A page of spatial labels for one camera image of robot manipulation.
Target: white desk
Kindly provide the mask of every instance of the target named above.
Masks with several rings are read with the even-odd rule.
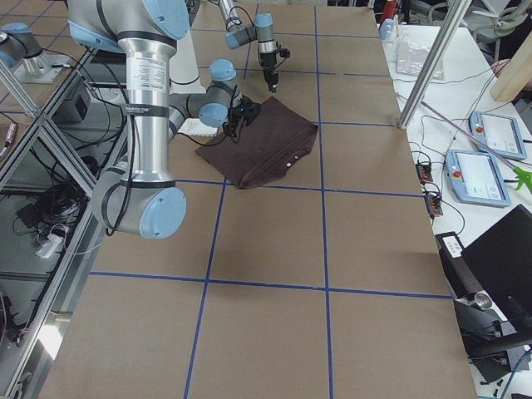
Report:
[[[418,27],[418,26],[401,26],[400,36],[402,40],[413,42],[418,46],[429,47],[436,37],[439,27]],[[414,76],[396,73],[396,63],[391,57],[388,57],[388,68],[390,70],[392,79],[394,79],[394,87],[396,92],[402,96],[408,97],[411,89],[414,86]],[[493,76],[489,71],[490,66],[482,56],[478,46],[473,41],[467,29],[459,28],[449,49],[443,58],[444,79],[442,81],[434,80],[425,94],[424,100],[427,104],[433,106],[441,114],[447,116],[449,119],[466,118],[468,110],[475,102],[482,91],[484,84]],[[468,76],[474,76],[483,72],[478,77],[473,77],[459,83],[440,84],[447,81],[460,81]],[[495,83],[494,78],[488,85],[488,89],[481,97],[475,111],[488,111],[497,106],[504,105],[493,101],[490,96],[489,88]],[[398,98],[399,107],[402,109],[405,101]],[[519,123],[522,136],[524,139],[530,139],[528,129],[521,120],[515,108],[509,104],[494,111],[501,115],[514,116]],[[421,143],[431,147],[433,150],[440,151],[445,154],[449,148],[476,150],[470,141],[468,141],[461,133],[458,133],[455,140],[452,140],[456,130],[446,122],[437,121],[431,118],[424,118],[423,124],[425,126],[425,135],[423,139],[421,118],[424,115],[434,116],[425,107],[420,106],[416,111],[415,117],[408,126],[407,134],[411,142],[412,150],[419,150]],[[465,128],[468,126],[468,121],[456,121],[459,125],[462,124]],[[526,150],[529,154],[526,162],[532,163],[532,145],[526,145]],[[429,150],[425,146],[421,146],[421,151],[426,152],[431,161],[442,162],[443,157],[437,152]],[[414,160],[417,160],[418,154],[413,153]],[[426,160],[424,155],[420,156],[420,160]],[[443,200],[455,206],[465,217],[465,228],[460,234],[462,243],[467,246],[478,238],[484,231],[492,226],[497,220],[502,218],[517,204],[523,204],[528,209],[532,209],[532,194],[524,186],[520,191],[515,191],[516,184],[508,184],[507,189],[510,194],[512,205],[507,208],[493,208],[480,205],[463,204],[458,201],[451,190],[448,177],[446,173],[442,173],[443,164],[432,165],[432,176],[435,183],[441,188]],[[506,166],[499,162],[500,171],[505,179],[514,179],[513,172]],[[522,166],[525,170],[532,170],[530,166]],[[448,205],[442,205],[443,216],[435,219],[432,229],[434,234],[444,233],[447,231],[459,231],[462,226],[461,217]],[[502,392],[500,387],[494,383],[490,386],[482,386],[482,376],[478,373],[475,367],[471,368],[475,380],[475,386],[480,396],[491,397],[496,388],[499,388],[499,395]],[[520,372],[514,378],[506,397],[510,397],[510,393],[518,392],[522,394],[532,395],[532,372]]]

